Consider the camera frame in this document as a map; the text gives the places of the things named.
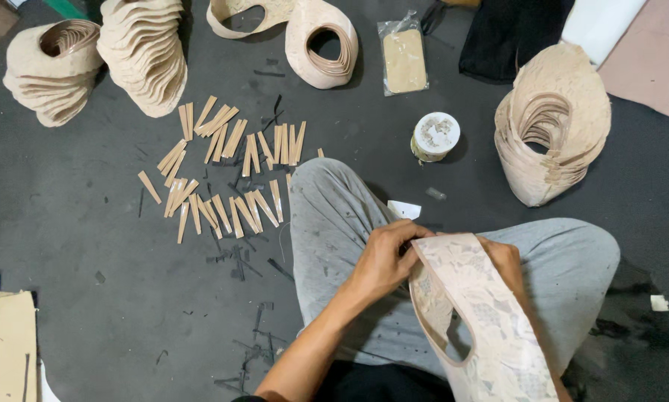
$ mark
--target white paper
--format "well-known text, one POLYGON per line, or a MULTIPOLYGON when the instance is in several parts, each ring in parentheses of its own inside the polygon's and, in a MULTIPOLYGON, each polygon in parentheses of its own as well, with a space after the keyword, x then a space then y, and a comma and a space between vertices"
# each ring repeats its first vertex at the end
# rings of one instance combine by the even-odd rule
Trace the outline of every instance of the white paper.
POLYGON ((392 201, 389 200, 386 202, 386 207, 388 207, 394 215, 401 219, 416 219, 421 215, 421 206, 414 204, 407 204, 401 201, 392 201))

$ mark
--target stack of curved leather pieces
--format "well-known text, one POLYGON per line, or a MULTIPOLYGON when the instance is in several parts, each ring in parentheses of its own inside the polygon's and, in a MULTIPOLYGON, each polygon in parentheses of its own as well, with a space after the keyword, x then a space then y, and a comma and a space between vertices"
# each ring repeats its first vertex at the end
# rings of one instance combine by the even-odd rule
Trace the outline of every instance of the stack of curved leather pieces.
POLYGON ((151 117, 178 105, 188 78, 178 38, 180 0, 107 0, 97 48, 111 78, 151 117))
POLYGON ((571 44, 538 53, 513 85, 496 110, 495 143, 511 190, 537 207, 585 177, 605 146, 609 99, 585 52, 571 44))
POLYGON ((80 112, 93 89, 103 64, 98 34, 97 24, 82 19, 25 29, 7 48, 5 87, 44 126, 61 126, 80 112))
POLYGON ((213 32, 227 39, 244 38, 278 23, 288 22, 285 54, 298 76, 319 89, 344 85, 351 79, 359 53, 357 32, 344 13, 325 1, 211 0, 206 17, 213 32), (223 20, 252 6, 265 8, 265 18, 253 32, 235 32, 223 26, 223 20), (312 38, 324 30, 332 31, 339 37, 341 50, 337 60, 324 59, 309 47, 312 38))

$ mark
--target small white scrap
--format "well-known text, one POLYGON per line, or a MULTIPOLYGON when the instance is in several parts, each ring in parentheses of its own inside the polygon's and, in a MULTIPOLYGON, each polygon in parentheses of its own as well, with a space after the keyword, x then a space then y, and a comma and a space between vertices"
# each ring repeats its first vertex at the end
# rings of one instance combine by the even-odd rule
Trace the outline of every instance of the small white scrap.
POLYGON ((652 311, 669 311, 669 302, 664 295, 650 295, 652 311))
POLYGON ((389 200, 386 202, 386 207, 388 207, 394 215, 400 219, 411 219, 414 220, 421 215, 421 206, 414 204, 407 204, 401 201, 392 201, 389 200))

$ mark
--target leg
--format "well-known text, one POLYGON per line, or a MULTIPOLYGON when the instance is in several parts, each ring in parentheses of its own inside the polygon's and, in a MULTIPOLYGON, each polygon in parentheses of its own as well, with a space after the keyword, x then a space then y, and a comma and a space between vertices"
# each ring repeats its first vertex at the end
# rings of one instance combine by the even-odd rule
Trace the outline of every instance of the leg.
POLYGON ((556 218, 481 233, 520 250, 526 291, 562 374, 598 317, 619 262, 615 238, 593 224, 556 218))
MULTIPOLYGON (((354 269, 369 233, 395 218, 351 169, 336 160, 317 158, 298 167, 290 191, 294 278, 308 325, 354 269)), ((403 363, 444 375, 409 293, 401 288, 360 315, 337 358, 403 363)))

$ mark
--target packaged beige sheet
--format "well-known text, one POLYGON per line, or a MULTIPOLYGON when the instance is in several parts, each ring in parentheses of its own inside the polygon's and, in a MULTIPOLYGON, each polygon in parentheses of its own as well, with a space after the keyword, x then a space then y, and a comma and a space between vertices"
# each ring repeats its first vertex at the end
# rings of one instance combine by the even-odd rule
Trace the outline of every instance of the packaged beige sheet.
POLYGON ((379 22, 382 41, 383 94, 391 96, 428 89, 424 44, 419 20, 409 11, 401 21, 379 22))

